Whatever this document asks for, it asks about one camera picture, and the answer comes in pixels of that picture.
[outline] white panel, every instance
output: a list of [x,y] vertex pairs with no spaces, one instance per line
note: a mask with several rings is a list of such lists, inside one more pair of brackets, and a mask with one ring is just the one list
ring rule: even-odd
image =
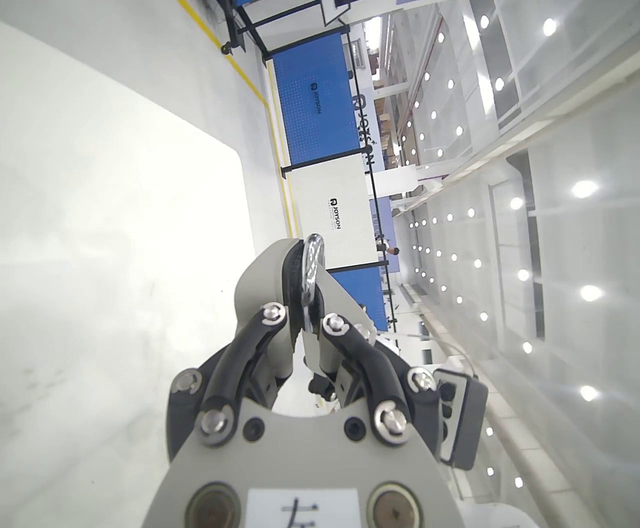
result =
[[327,269],[378,260],[360,154],[296,169],[287,177],[302,236],[324,237]]
[[171,379],[234,334],[241,163],[4,24],[0,71],[0,524],[140,526]]
[[[400,166],[374,172],[373,179],[376,183],[376,195],[378,198],[413,191],[419,184],[415,165]],[[373,198],[371,178],[367,176],[366,182],[369,197]]]

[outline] blue pegboard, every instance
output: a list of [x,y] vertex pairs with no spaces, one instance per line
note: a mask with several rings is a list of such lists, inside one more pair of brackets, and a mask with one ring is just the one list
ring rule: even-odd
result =
[[340,283],[357,303],[367,307],[367,315],[378,330],[388,330],[385,300],[382,296],[382,283],[378,268],[351,269],[338,271],[331,276]]
[[276,54],[291,163],[360,148],[339,33]]

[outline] joyson sign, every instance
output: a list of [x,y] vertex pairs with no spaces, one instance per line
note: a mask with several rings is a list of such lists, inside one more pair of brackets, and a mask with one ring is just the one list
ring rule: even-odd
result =
[[[371,162],[373,172],[379,172],[385,169],[385,161],[382,157],[382,146],[380,145],[380,128],[378,127],[378,117],[376,116],[376,108],[374,106],[373,88],[362,88],[360,95],[352,96],[353,111],[356,116],[356,124],[358,126],[358,136],[360,138],[360,146],[364,147],[365,138],[367,144],[372,147],[372,151],[368,154],[362,154],[365,173],[369,173],[368,161]],[[360,110],[362,109],[362,118],[360,118]]]

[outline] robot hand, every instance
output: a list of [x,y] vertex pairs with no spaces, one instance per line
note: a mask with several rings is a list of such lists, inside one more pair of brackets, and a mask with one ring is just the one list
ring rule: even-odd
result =
[[[411,367],[376,339],[323,251],[317,235],[269,247],[236,287],[234,340],[174,379],[171,465],[145,528],[464,526],[437,466],[473,465],[486,387]],[[270,411],[300,332],[337,413]]]

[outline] black clamp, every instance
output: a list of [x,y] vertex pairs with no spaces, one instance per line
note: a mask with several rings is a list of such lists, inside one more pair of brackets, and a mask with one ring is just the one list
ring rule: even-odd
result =
[[405,444],[412,418],[391,361],[342,316],[325,316],[322,333],[342,355],[343,366],[358,374],[354,378],[362,384],[376,438],[387,445]]
[[176,376],[166,418],[170,461],[192,431],[212,447],[224,445],[233,438],[243,397],[270,406],[278,383],[275,378],[268,381],[273,375],[265,351],[286,324],[284,306],[267,303],[228,346],[199,369],[187,369]]

